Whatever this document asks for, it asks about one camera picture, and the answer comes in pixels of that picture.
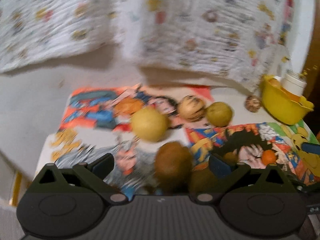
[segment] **orange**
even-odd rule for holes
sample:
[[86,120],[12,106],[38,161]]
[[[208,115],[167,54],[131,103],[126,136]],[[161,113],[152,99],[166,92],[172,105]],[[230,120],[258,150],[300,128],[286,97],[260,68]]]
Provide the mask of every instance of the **orange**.
[[270,163],[275,163],[277,160],[277,156],[275,155],[273,150],[266,150],[262,153],[261,162],[264,165],[268,165]]

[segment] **screw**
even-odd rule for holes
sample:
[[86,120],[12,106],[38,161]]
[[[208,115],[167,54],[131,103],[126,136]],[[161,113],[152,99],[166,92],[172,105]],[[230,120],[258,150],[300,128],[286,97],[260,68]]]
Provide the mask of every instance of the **screw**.
[[122,202],[125,201],[126,197],[123,194],[113,194],[111,195],[110,199],[113,202]]
[[200,194],[197,199],[201,202],[209,202],[213,200],[213,197],[210,194]]

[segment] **white wall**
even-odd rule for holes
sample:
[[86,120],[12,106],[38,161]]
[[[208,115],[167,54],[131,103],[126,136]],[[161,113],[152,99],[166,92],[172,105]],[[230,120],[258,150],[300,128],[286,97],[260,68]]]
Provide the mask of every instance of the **white wall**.
[[287,37],[292,70],[300,73],[303,69],[312,38],[316,0],[294,0],[292,29]]

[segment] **kiwi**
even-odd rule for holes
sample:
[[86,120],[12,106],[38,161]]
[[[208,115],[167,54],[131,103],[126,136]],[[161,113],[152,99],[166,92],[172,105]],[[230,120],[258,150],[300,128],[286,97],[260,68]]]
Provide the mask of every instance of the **kiwi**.
[[188,183],[189,193],[209,192],[216,185],[217,181],[218,179],[210,171],[209,167],[193,171]]
[[162,145],[155,158],[155,178],[164,193],[175,193],[187,184],[192,171],[192,154],[178,141]]

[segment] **yellow plastic bowl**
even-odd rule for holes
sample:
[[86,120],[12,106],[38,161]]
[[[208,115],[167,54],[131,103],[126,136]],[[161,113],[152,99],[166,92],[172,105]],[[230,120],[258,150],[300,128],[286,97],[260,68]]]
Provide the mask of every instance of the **yellow plastic bowl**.
[[287,125],[293,125],[313,111],[313,103],[303,96],[299,103],[290,100],[285,92],[270,84],[269,80],[272,78],[273,75],[264,76],[261,89],[262,104],[273,117]]

